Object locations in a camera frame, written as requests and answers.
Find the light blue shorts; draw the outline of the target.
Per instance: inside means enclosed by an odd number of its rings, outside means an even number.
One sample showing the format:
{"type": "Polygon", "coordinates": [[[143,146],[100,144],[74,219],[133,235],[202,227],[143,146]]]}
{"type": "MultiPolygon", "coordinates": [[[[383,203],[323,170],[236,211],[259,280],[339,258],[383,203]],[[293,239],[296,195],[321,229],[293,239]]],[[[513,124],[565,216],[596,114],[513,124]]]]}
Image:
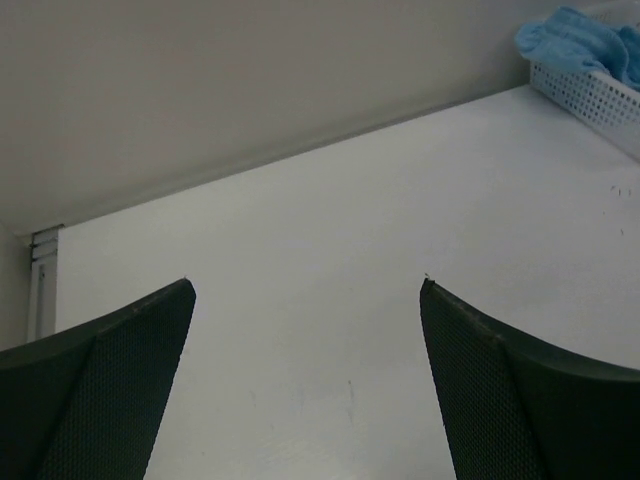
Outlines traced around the light blue shorts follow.
{"type": "Polygon", "coordinates": [[[571,7],[528,22],[514,36],[519,54],[567,73],[603,72],[639,89],[639,30],[610,26],[571,7]]]}

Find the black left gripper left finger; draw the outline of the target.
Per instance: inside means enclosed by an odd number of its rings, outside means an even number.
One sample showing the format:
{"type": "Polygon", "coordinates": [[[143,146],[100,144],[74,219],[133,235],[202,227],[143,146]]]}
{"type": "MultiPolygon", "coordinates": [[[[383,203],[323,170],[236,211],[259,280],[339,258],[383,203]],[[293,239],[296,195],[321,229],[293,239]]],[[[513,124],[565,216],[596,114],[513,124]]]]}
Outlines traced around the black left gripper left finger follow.
{"type": "Polygon", "coordinates": [[[180,279],[1,353],[4,479],[141,479],[196,302],[180,279]]]}

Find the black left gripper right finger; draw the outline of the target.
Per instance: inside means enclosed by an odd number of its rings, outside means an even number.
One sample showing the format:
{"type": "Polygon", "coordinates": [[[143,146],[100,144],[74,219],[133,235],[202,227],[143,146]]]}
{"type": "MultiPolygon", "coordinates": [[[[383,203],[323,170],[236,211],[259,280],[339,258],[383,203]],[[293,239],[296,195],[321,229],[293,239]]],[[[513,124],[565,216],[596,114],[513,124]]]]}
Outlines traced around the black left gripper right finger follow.
{"type": "Polygon", "coordinates": [[[420,316],[457,478],[638,478],[638,370],[538,339],[430,279],[420,316]]]}

